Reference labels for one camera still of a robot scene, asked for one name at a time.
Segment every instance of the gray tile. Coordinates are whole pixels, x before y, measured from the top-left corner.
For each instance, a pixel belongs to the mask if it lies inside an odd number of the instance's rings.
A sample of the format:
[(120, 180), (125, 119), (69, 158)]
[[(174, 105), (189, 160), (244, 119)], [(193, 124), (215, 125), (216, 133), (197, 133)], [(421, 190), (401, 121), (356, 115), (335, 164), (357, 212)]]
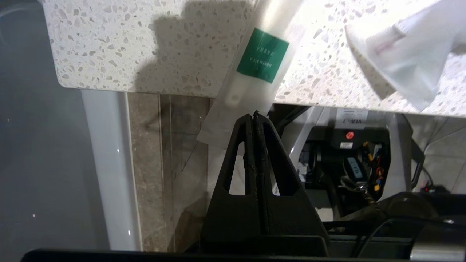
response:
[(175, 251), (179, 252), (199, 237), (206, 214), (207, 145), (196, 144), (196, 135), (173, 133), (171, 148)]
[(458, 158), (426, 156), (424, 167), (432, 176), (434, 184), (443, 185), (446, 189), (452, 190), (464, 163), (463, 159)]
[(207, 145), (196, 137), (208, 106), (207, 98), (161, 96), (164, 183), (172, 188), (167, 236), (175, 252), (199, 238), (206, 213)]
[(451, 135), (459, 130), (466, 128), (466, 119), (448, 117), (441, 129), (433, 137), (433, 141), (441, 139), (445, 136)]
[(427, 155), (448, 156), (466, 159), (466, 129), (433, 141), (428, 145)]
[(209, 110), (204, 97), (170, 96), (171, 131), (197, 135)]
[(406, 114), (411, 127), (413, 129), (412, 138), (419, 145), (421, 150), (425, 149), (428, 141), (432, 141), (433, 135), (445, 122), (445, 117), (433, 117), (423, 115)]
[(463, 168), (458, 176), (458, 180), (453, 186), (452, 193), (454, 194), (466, 194), (466, 169)]

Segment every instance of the red light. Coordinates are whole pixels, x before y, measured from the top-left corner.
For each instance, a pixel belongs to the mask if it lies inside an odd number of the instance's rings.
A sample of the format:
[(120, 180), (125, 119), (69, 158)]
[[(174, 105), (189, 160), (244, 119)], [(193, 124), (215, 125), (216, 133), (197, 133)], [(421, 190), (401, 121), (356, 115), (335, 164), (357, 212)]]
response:
[(349, 131), (348, 133), (346, 133), (346, 136), (345, 136), (345, 137), (346, 137), (346, 139), (348, 139), (348, 140), (353, 139), (354, 133), (351, 132), (351, 131)]

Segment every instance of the countertop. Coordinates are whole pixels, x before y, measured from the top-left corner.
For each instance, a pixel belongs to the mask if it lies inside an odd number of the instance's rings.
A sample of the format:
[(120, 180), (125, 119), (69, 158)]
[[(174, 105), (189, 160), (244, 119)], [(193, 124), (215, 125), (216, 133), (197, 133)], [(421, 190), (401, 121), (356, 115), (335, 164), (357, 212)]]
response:
[[(396, 21), (432, 2), (315, 0), (313, 22), (275, 102), (419, 113), (363, 65), (365, 77), (344, 26)], [(199, 97), (216, 96), (254, 6), (254, 0), (42, 3), (64, 87)], [(438, 95), (421, 114), (466, 117), (465, 82), (466, 55), (450, 54)]]

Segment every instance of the floor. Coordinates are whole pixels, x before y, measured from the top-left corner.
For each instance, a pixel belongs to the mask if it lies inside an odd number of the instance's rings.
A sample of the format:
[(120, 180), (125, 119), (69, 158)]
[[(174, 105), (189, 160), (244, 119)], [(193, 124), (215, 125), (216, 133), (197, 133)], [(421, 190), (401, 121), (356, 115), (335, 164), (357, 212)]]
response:
[[(436, 185), (452, 193), (466, 193), (466, 119), (406, 116), (413, 138), (425, 153), (424, 167)], [(427, 182), (423, 175), (418, 187)]]

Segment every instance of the electrical wires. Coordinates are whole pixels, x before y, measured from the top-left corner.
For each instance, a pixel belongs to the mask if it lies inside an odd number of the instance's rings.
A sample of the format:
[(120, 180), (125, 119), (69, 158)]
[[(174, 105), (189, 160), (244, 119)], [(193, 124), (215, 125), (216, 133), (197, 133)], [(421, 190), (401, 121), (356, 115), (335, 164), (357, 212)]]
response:
[(377, 227), (375, 227), (364, 238), (364, 241), (361, 243), (361, 245), (357, 249), (355, 249), (355, 251), (353, 252), (352, 257), (360, 257), (364, 249), (367, 247), (367, 245), (371, 241), (371, 239), (375, 236), (375, 234), (377, 234), (377, 232), (382, 227), (392, 222), (405, 222), (405, 223), (422, 224), (422, 225), (432, 224), (432, 225), (437, 225), (437, 226), (445, 227), (445, 228), (465, 228), (464, 226), (461, 226), (461, 225), (448, 224), (442, 221), (434, 221), (434, 220), (429, 220), (429, 219), (413, 218), (413, 217), (390, 217), (384, 220), (382, 223), (380, 223)]

